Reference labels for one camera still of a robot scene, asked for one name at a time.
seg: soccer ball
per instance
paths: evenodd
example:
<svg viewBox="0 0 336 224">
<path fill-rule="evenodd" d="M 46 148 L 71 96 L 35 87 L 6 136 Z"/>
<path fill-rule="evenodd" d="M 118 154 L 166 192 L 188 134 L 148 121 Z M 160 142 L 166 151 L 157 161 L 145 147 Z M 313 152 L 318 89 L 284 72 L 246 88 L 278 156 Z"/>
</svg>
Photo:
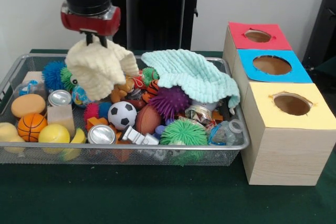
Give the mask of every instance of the soccer ball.
<svg viewBox="0 0 336 224">
<path fill-rule="evenodd" d="M 134 126 L 135 118 L 135 107 L 129 102 L 117 102 L 109 109 L 109 122 L 112 123 L 117 130 L 122 131 L 128 125 Z"/>
</svg>

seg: green tablecloth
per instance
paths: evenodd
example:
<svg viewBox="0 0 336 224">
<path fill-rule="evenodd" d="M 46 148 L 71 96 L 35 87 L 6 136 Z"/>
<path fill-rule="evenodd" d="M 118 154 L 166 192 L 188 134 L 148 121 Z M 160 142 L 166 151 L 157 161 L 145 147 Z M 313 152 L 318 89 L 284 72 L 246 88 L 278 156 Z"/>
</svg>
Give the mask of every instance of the green tablecloth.
<svg viewBox="0 0 336 224">
<path fill-rule="evenodd" d="M 230 167 L 0 165 L 0 176 L 1 223 L 336 223 L 335 153 L 316 187 L 249 186 L 240 155 Z"/>
</svg>

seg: shape sorter box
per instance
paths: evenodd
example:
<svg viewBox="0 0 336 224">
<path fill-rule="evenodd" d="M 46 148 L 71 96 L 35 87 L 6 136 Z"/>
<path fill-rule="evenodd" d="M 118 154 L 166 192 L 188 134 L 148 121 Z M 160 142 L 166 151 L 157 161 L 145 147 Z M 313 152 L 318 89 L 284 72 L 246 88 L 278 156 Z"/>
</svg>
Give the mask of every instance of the shape sorter box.
<svg viewBox="0 0 336 224">
<path fill-rule="evenodd" d="M 251 82 L 244 116 L 249 184 L 316 185 L 336 142 L 336 119 L 315 84 Z"/>
<path fill-rule="evenodd" d="M 251 81 L 312 83 L 293 51 L 238 49 L 237 52 L 232 76 L 239 87 L 243 111 Z"/>
<path fill-rule="evenodd" d="M 223 59 L 233 70 L 237 49 L 292 50 L 276 24 L 241 24 L 229 22 L 226 30 Z"/>
</svg>

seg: wire mesh basket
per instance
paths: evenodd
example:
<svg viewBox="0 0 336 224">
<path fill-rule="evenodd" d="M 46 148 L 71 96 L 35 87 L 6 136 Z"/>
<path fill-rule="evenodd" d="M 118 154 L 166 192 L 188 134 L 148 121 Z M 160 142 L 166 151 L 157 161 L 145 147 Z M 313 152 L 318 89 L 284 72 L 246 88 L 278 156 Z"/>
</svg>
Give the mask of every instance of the wire mesh basket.
<svg viewBox="0 0 336 224">
<path fill-rule="evenodd" d="M 42 71 L 65 55 L 28 54 L 18 58 L 0 84 L 0 122 L 17 124 L 10 107 L 13 91 L 22 83 L 29 71 Z M 146 67 L 136 57 L 140 69 Z M 221 72 L 230 74 L 227 63 L 219 58 L 207 58 Z M 85 129 L 84 109 L 74 107 L 75 126 Z M 126 164 L 126 165 L 208 165 L 229 166 L 240 150 L 249 145 L 249 134 L 240 106 L 236 116 L 244 125 L 244 142 L 234 146 L 183 146 L 183 145 L 105 145 L 105 144 L 51 144 L 0 142 L 0 163 L 9 164 Z M 48 150 L 58 148 L 58 154 Z"/>
</svg>

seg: purple spiky ball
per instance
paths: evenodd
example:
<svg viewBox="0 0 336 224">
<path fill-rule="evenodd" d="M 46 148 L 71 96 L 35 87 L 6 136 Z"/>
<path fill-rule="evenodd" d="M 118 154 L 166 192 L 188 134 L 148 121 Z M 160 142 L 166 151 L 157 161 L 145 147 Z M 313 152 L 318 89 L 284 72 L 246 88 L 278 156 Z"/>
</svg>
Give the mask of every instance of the purple spiky ball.
<svg viewBox="0 0 336 224">
<path fill-rule="evenodd" d="M 170 89 L 159 88 L 157 96 L 149 100 L 156 111 L 158 111 L 165 120 L 173 119 L 175 114 L 184 111 L 190 106 L 190 98 L 179 86 Z"/>
</svg>

